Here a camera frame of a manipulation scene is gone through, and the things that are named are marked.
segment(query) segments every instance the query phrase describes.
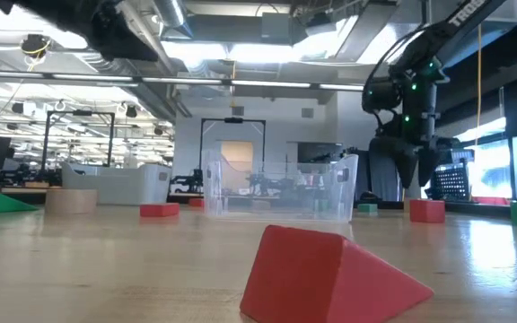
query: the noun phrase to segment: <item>red square block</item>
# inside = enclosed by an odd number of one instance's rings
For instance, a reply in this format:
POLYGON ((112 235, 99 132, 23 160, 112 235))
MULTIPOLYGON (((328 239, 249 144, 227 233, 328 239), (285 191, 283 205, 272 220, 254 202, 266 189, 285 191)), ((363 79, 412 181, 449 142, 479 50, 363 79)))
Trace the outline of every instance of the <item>red square block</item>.
POLYGON ((416 223, 444 223, 446 209, 444 201, 411 200, 410 221, 416 223))
POLYGON ((434 292, 337 234, 270 225, 241 302, 260 323, 365 323, 434 292))
POLYGON ((188 204, 194 207, 205 207, 204 198, 190 198, 188 204))
POLYGON ((179 203, 160 203, 139 206, 141 217, 165 217, 179 214, 179 203))

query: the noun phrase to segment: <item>wooden cylinder block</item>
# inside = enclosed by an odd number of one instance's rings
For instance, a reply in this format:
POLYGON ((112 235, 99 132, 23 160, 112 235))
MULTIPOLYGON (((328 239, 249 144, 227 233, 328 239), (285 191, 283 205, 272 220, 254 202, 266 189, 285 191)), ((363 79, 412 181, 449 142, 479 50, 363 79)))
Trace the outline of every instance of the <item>wooden cylinder block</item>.
POLYGON ((46 214, 94 214, 95 189, 50 189, 45 200, 46 214))

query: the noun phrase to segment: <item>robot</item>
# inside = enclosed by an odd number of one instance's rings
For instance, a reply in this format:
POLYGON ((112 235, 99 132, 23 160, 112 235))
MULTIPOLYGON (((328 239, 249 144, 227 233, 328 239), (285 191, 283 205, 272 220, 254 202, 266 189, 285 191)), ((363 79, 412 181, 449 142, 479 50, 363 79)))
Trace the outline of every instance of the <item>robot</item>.
POLYGON ((460 41, 505 0, 466 0, 445 21, 419 28, 399 39, 380 59, 364 85, 363 110, 378 121, 370 151, 382 152, 394 161, 404 188, 409 188, 418 164, 418 183, 432 177, 442 150, 454 141, 434 135, 436 86, 450 80, 443 73, 460 41), (408 43, 386 77, 374 77, 378 66, 404 41, 408 43), (402 104, 402 114, 394 109, 402 104), (382 123, 378 112, 390 111, 393 119, 382 123))

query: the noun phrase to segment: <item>transparent storage container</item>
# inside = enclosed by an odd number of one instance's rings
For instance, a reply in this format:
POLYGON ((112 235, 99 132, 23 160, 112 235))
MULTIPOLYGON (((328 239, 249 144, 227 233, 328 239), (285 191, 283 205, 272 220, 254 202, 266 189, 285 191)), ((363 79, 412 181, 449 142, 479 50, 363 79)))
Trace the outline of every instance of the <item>transparent storage container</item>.
POLYGON ((358 156, 334 164, 229 163, 204 154, 205 213, 267 221, 352 220, 358 156))

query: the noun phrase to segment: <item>metal frame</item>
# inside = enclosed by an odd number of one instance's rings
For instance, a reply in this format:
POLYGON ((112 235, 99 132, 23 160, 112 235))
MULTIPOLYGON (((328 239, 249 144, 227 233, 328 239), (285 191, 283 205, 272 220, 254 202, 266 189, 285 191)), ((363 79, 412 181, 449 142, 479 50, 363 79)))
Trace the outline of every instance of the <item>metal frame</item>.
MULTIPOLYGON (((202 170, 202 163, 203 163, 203 128, 205 126, 205 122, 207 121, 223 121, 225 122, 226 119, 224 118, 202 118, 201 119, 201 133, 198 141, 198 168, 202 170)), ((265 168, 265 143, 267 141, 267 121, 266 120, 253 120, 253 119, 243 119, 242 123, 245 122, 259 122, 263 126, 262 131, 262 168, 264 170, 265 168)))
POLYGON ((113 137, 115 135, 115 113, 114 112, 92 112, 85 110, 75 110, 75 111, 47 111, 47 120, 45 122, 45 138, 43 139, 43 154, 41 157, 41 170, 45 170, 45 164, 47 162, 47 149, 49 143, 49 130, 54 124, 51 124, 51 116, 54 114, 60 115, 74 115, 74 116, 84 116, 89 117, 92 115, 103 115, 110 116, 110 131, 109 131, 109 151, 107 152, 107 167, 111 165, 111 155, 113 153, 113 137))

